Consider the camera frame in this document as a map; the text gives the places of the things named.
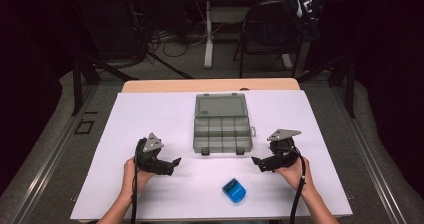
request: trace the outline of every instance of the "wire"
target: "wire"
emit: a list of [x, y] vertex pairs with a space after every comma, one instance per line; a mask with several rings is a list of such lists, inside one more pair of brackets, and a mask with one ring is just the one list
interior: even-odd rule
[[203, 38], [202, 38], [199, 42], [197, 42], [197, 43], [193, 43], [193, 45], [197, 45], [197, 44], [200, 44], [200, 43], [202, 43], [203, 41], [205, 41], [205, 39], [206, 39], [206, 32], [207, 32], [207, 23], [206, 23], [206, 19], [205, 19], [205, 16], [203, 16], [203, 12], [202, 12], [202, 10], [200, 9], [200, 6], [199, 6], [199, 3], [198, 3], [198, 2], [196, 2], [196, 6], [197, 6], [197, 10], [199, 10], [199, 14], [200, 14], [200, 16], [202, 17], [204, 34], [203, 34]]
[[133, 178], [133, 185], [132, 185], [132, 191], [133, 194], [131, 196], [132, 201], [132, 213], [131, 213], [131, 224], [135, 224], [135, 218], [137, 216], [137, 176], [138, 176], [138, 150], [140, 149], [140, 143], [137, 144], [137, 147], [135, 148], [135, 154], [134, 154], [134, 178]]
[[184, 55], [184, 54], [186, 54], [186, 52], [187, 52], [187, 50], [188, 50], [188, 43], [187, 43], [187, 40], [185, 40], [185, 39], [183, 39], [183, 38], [175, 38], [175, 40], [181, 40], [183, 43], [183, 46], [184, 46], [184, 50], [183, 50], [183, 52], [182, 53], [179, 53], [179, 54], [176, 54], [176, 55], [171, 55], [171, 54], [168, 54], [167, 52], [166, 52], [166, 44], [167, 43], [169, 43], [169, 42], [171, 42], [171, 40], [173, 40], [173, 39], [171, 39], [171, 40], [168, 40], [168, 41], [165, 41], [164, 43], [163, 43], [163, 45], [162, 45], [162, 52], [163, 52], [163, 54], [165, 54], [166, 56], [168, 56], [168, 57], [180, 57], [180, 56], [182, 56], [182, 55]]
[[292, 205], [292, 209], [291, 209], [291, 212], [290, 212], [290, 224], [294, 224], [294, 221], [295, 221], [295, 218], [296, 218], [297, 205], [299, 203], [300, 196], [302, 194], [303, 186], [306, 183], [305, 182], [305, 175], [306, 175], [305, 159], [303, 158], [302, 154], [300, 154], [299, 149], [297, 149], [296, 147], [294, 147], [294, 150], [291, 149], [291, 148], [286, 148], [286, 147], [277, 147], [276, 149], [293, 152], [298, 156], [298, 158], [300, 158], [300, 160], [302, 162], [302, 176], [300, 177], [299, 185], [297, 186], [296, 195], [294, 196], [293, 205]]

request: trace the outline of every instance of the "white tabletop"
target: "white tabletop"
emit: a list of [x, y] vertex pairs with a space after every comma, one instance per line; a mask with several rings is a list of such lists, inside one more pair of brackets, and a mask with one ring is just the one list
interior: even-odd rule
[[[181, 157], [172, 176], [154, 176], [139, 195], [137, 219], [143, 221], [274, 219], [289, 216], [295, 192], [272, 172], [260, 172], [251, 156], [271, 156], [266, 140], [277, 128], [300, 130], [296, 146], [311, 163], [317, 189], [333, 215], [351, 215], [333, 162], [303, 91], [243, 92], [251, 126], [251, 152], [211, 153], [193, 150], [196, 92], [120, 93], [98, 144], [71, 219], [100, 219], [119, 193], [124, 162], [139, 139], [153, 132], [164, 143], [158, 158]], [[236, 178], [246, 197], [233, 204], [221, 188]], [[296, 213], [309, 216], [301, 201]], [[126, 218], [130, 218], [131, 208]]]

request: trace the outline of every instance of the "forearm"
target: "forearm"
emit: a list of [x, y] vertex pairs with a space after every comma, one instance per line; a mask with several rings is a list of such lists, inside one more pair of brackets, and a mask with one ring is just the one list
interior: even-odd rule
[[120, 194], [112, 204], [110, 209], [105, 213], [102, 219], [99, 220], [98, 224], [102, 223], [122, 223], [122, 219], [125, 216], [128, 208], [131, 205], [131, 195]]
[[339, 223], [333, 214], [331, 214], [321, 195], [315, 188], [310, 188], [309, 190], [302, 192], [302, 198], [305, 201], [315, 224]]

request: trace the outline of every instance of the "desk leg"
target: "desk leg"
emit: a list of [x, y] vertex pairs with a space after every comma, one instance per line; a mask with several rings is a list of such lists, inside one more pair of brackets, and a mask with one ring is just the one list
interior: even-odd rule
[[306, 57], [308, 56], [310, 45], [311, 45], [310, 41], [303, 41], [302, 43], [294, 78], [302, 76], [305, 72], [305, 62], [306, 62]]
[[205, 68], [209, 69], [212, 67], [212, 54], [213, 54], [213, 42], [212, 42], [212, 21], [211, 21], [211, 3], [206, 2], [206, 51], [205, 51]]

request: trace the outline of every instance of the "black cable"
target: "black cable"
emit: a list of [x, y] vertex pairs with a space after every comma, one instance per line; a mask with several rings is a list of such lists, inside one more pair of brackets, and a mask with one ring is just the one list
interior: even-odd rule
[[133, 194], [131, 196], [131, 202], [132, 202], [132, 213], [131, 213], [131, 224], [135, 224], [135, 219], [137, 215], [137, 176], [138, 176], [138, 167], [137, 167], [137, 156], [138, 156], [138, 149], [140, 148], [140, 145], [137, 145], [135, 148], [135, 155], [134, 155], [134, 179], [133, 179]]
[[[166, 44], [167, 43], [170, 43], [171, 41], [174, 41], [175, 43], [181, 43], [180, 40], [182, 41], [182, 45], [184, 46], [184, 50], [181, 53], [179, 53], [179, 54], [175, 54], [175, 55], [168, 54], [167, 51], [165, 50], [166, 49]], [[166, 55], [168, 57], [180, 57], [180, 56], [186, 54], [187, 53], [187, 50], [188, 50], [187, 40], [184, 39], [184, 38], [182, 38], [182, 37], [171, 38], [169, 40], [164, 41], [163, 42], [163, 45], [162, 45], [162, 52], [163, 52], [164, 55]]]
[[303, 186], [305, 185], [305, 173], [306, 173], [305, 160], [303, 159], [303, 156], [300, 155], [300, 152], [298, 152], [298, 156], [300, 160], [302, 161], [302, 176], [300, 177], [299, 185], [297, 187], [296, 195], [294, 197], [293, 206], [290, 213], [290, 224], [294, 224], [294, 219], [296, 218], [297, 204], [299, 203], [299, 199], [302, 194], [302, 189], [303, 189]]
[[302, 162], [302, 176], [300, 177], [299, 185], [297, 186], [296, 195], [294, 196], [293, 205], [292, 205], [292, 209], [291, 209], [291, 212], [290, 212], [290, 224], [294, 224], [294, 220], [296, 218], [297, 205], [299, 203], [300, 196], [302, 195], [303, 186], [306, 184], [306, 182], [305, 182], [305, 175], [306, 175], [305, 159], [300, 154], [299, 149], [297, 149], [296, 147], [295, 147], [294, 150], [291, 149], [291, 148], [285, 148], [285, 147], [278, 147], [276, 149], [293, 152], [298, 156], [298, 158], [300, 158], [300, 160]]

